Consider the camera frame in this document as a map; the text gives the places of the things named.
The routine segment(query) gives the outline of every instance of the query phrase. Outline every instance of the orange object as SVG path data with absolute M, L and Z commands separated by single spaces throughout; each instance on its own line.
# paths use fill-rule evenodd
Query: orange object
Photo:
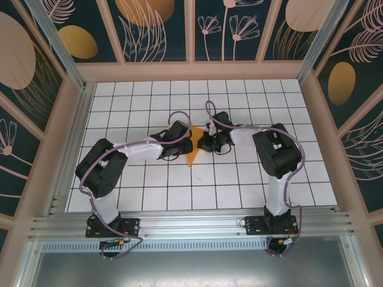
M 198 127 L 195 127 L 195 126 L 191 126 L 191 142 L 193 143 L 193 151 L 189 154 L 187 154 L 187 164 L 189 165 L 189 167 L 192 165 L 194 159 L 196 158 L 197 156 L 197 152 L 198 152 L 198 140 L 203 136 L 203 132 L 205 132 L 204 129 L 200 129 Z

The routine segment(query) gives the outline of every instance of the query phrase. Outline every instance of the table surface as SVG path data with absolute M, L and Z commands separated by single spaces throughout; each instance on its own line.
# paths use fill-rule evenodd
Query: table surface
M 304 169 L 292 180 L 291 204 L 337 205 L 297 80 L 98 83 L 78 161 L 101 138 L 135 142 L 167 129 L 172 111 L 188 113 L 192 124 L 205 128 L 208 99 L 233 124 L 285 125 L 307 156 Z M 174 120 L 187 122 L 181 114 Z M 67 212 L 91 211 L 79 183 L 73 179 Z M 126 166 L 113 194 L 119 211 L 263 207 L 268 175 L 254 148 L 236 146 L 227 155 L 198 152 L 191 168 L 186 155 Z

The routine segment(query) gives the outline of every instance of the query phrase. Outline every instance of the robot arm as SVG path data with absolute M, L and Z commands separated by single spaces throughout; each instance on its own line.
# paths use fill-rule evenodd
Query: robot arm
M 218 122 L 233 126 L 226 112 L 213 116 Z M 256 148 L 262 167 L 269 175 L 269 192 L 264 209 L 264 222 L 270 231 L 283 229 L 291 220 L 291 210 L 284 201 L 285 186 L 288 177 L 297 169 L 302 155 L 292 139 L 271 130 L 229 129 L 214 121 L 207 124 L 209 133 L 205 132 L 198 147 L 207 152 L 220 152 L 221 147 L 229 145 L 245 145 Z M 287 132 L 282 124 L 272 126 Z M 290 197 L 290 184 L 286 190 Z
M 187 132 L 187 126 L 176 121 L 169 130 L 151 135 L 146 143 L 131 145 L 127 148 L 112 152 L 99 163 L 86 178 L 84 186 L 90 192 L 99 216 L 113 229 L 118 230 L 121 216 L 113 197 L 115 188 L 126 164 L 136 164 L 145 160 L 157 160 L 172 155 L 192 152 L 193 144 L 190 138 L 172 145 L 161 145 L 157 142 L 170 142 L 180 138 Z M 76 176 L 80 179 L 89 167 L 106 151 L 119 146 L 107 139 L 100 139 L 76 168 Z

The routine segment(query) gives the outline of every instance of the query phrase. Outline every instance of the flower illustration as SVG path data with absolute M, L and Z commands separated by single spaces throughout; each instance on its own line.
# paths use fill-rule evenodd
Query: flower illustration
M 21 158 L 17 157 L 12 153 L 12 148 L 13 148 L 13 143 L 14 139 L 16 137 L 16 132 L 17 132 L 17 124 L 14 123 L 13 121 L 10 121 L 9 127 L 7 127 L 7 123 L 5 120 L 2 118 L 0 120 L 0 155 L 10 155 L 23 163 L 29 164 L 30 166 L 32 165 L 31 163 L 28 163 L 25 160 L 22 160 Z M 22 175 L 18 172 L 15 172 L 13 170 L 7 169 L 4 166 L 0 166 L 0 169 L 10 173 L 11 175 L 18 176 L 19 178 L 27 180 L 28 177 L 25 175 Z M 3 197 L 19 197 L 19 196 L 10 196 L 6 194 L 0 194 L 0 196 Z
M 223 0 L 223 4 L 226 6 L 226 8 L 234 8 L 238 6 L 254 6 L 261 4 L 263 0 L 257 0 L 257 1 L 244 1 L 244 0 Z
M 238 23 L 238 15 L 230 17 L 230 30 L 232 31 L 233 40 L 240 41 L 257 38 L 259 30 L 256 30 L 258 27 L 256 18 L 257 16 L 253 18 L 243 16 Z
M 225 9 L 225 15 L 223 17 L 223 33 L 222 33 L 222 49 L 221 49 L 222 61 L 225 61 L 225 30 L 226 30 L 226 19 L 227 19 L 228 10 L 230 8 L 254 6 L 254 5 L 258 5 L 262 3 L 263 3 L 263 0 L 256 0 L 256 1 L 254 0 L 223 0 L 223 5 L 225 5 L 226 9 Z
M 203 33 L 203 40 L 205 41 L 205 51 L 206 56 L 208 58 L 208 61 L 210 61 L 209 53 L 208 53 L 208 46 L 206 44 L 206 35 L 207 34 L 213 34 L 221 31 L 221 26 L 218 26 L 219 22 L 217 20 L 217 16 L 206 17 L 206 20 L 203 16 L 198 17 L 198 25 L 201 28 L 201 31 Z
M 10 121 L 8 128 L 5 120 L 3 118 L 0 120 L 0 154 L 12 154 L 12 146 L 16 137 L 16 131 L 17 124 Z

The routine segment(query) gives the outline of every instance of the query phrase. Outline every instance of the wall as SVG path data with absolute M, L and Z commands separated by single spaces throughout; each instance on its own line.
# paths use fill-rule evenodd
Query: wall
M 0 278 L 42 216 L 79 90 L 17 1 L 0 3 Z
M 381 286 L 383 2 L 354 1 L 347 11 L 302 90 L 335 196 Z
M 86 81 L 139 81 L 294 78 L 333 1 L 42 3 Z

